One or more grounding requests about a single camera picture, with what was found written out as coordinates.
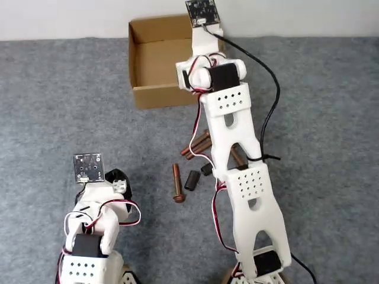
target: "cardboard box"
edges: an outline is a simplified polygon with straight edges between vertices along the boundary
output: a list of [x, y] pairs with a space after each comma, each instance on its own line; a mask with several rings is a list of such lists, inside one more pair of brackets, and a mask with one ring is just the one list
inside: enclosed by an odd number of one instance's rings
[[187, 15], [147, 18], [129, 23], [129, 76], [140, 109], [197, 102], [180, 90], [175, 63], [192, 56], [192, 29]]

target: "white robotic arm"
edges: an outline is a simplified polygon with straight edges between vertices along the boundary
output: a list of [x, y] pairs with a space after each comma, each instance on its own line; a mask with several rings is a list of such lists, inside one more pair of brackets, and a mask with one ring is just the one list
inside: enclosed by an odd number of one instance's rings
[[[81, 165], [81, 176], [98, 165]], [[64, 221], [66, 242], [59, 258], [56, 283], [133, 284], [137, 277], [113, 250], [120, 226], [139, 223], [141, 212], [131, 196], [129, 181], [87, 182], [72, 212]], [[125, 222], [134, 207], [139, 219]]]
[[[249, 87], [240, 82], [246, 76], [246, 66], [241, 60], [227, 59], [219, 52], [218, 39], [210, 33], [221, 35], [222, 31], [218, 24], [207, 25], [218, 19], [212, 16], [214, 11], [217, 13], [212, 3], [187, 1], [194, 56], [176, 64], [179, 87], [200, 94], [205, 109], [212, 140], [213, 175], [226, 186], [233, 209], [240, 276], [250, 283], [256, 280], [281, 283], [278, 273], [291, 263], [284, 220], [255, 137]], [[233, 124], [227, 126], [224, 116], [230, 114]], [[246, 169], [227, 168], [230, 149], [235, 143], [239, 143], [252, 160]], [[272, 246], [254, 251], [255, 238], [260, 231], [268, 234]]]

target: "screw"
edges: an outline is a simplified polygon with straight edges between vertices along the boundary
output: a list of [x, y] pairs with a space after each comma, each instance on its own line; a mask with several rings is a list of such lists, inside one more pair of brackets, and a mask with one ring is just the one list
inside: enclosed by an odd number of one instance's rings
[[175, 184], [175, 196], [174, 200], [176, 203], [182, 203], [185, 200], [185, 195], [182, 193], [182, 183], [180, 181], [179, 165], [172, 165], [172, 173], [174, 174], [174, 184]]
[[[212, 141], [208, 140], [208, 141], [202, 143], [202, 145], [200, 145], [199, 147], [197, 147], [193, 151], [194, 151], [195, 154], [200, 154], [201, 152], [203, 152], [204, 150], [208, 149], [211, 146], [212, 146]], [[188, 153], [187, 156], [185, 156], [185, 158], [187, 160], [191, 160], [193, 157], [194, 157], [194, 155], [192, 155], [192, 153]]]
[[[201, 142], [203, 142], [204, 140], [208, 139], [210, 137], [210, 134], [209, 134], [209, 131], [208, 130], [205, 130], [204, 131], [204, 134], [200, 135], [198, 138], [196, 138], [193, 142], [192, 142], [192, 149], [196, 146], [198, 146]], [[190, 152], [190, 146], [187, 146], [186, 148], [184, 148], [180, 154], [182, 156], [186, 155], [187, 153]]]
[[230, 149], [230, 154], [232, 155], [233, 159], [236, 161], [238, 166], [243, 166], [245, 165], [245, 162], [239, 155], [239, 153], [236, 150], [237, 145], [233, 145], [232, 148]]

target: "gray carpet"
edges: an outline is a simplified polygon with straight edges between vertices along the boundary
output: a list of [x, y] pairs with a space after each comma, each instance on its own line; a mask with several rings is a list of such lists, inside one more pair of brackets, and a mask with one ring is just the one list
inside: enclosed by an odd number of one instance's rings
[[[277, 73], [282, 98], [266, 133], [274, 192], [292, 251], [320, 283], [379, 283], [379, 39], [257, 38], [237, 41]], [[213, 178], [184, 204], [172, 200], [172, 163], [184, 180], [199, 169], [178, 154], [195, 106], [139, 111], [127, 40], [0, 43], [1, 283], [53, 283], [73, 207], [72, 155], [99, 151], [125, 171], [143, 212], [117, 240], [143, 283], [220, 283], [235, 257], [218, 243]], [[240, 56], [230, 51], [233, 57]], [[256, 133], [274, 84], [245, 57]], [[205, 129], [205, 118], [201, 129]], [[232, 214], [219, 199], [225, 241]], [[296, 263], [291, 283], [311, 283]]]

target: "white bracket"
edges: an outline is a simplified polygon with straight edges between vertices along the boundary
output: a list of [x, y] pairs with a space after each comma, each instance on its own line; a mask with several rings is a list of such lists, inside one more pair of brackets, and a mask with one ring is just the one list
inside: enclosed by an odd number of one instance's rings
[[[281, 269], [290, 265], [284, 219], [272, 192], [267, 165], [257, 161], [249, 162], [249, 168], [242, 171], [227, 168], [230, 149], [235, 143], [239, 143], [250, 158], [261, 157], [250, 112], [248, 84], [204, 94], [201, 102], [212, 139], [213, 174], [227, 186], [233, 209], [233, 235], [239, 252], [236, 258], [241, 262], [245, 277], [255, 279], [257, 276], [253, 255], [263, 251], [253, 252], [253, 248], [260, 231], [265, 231], [272, 240], [270, 249], [280, 258]], [[233, 114], [231, 126], [226, 126], [224, 116], [227, 114]]]
[[62, 266], [62, 283], [116, 284], [121, 277], [122, 256], [116, 252], [107, 258], [65, 256]]

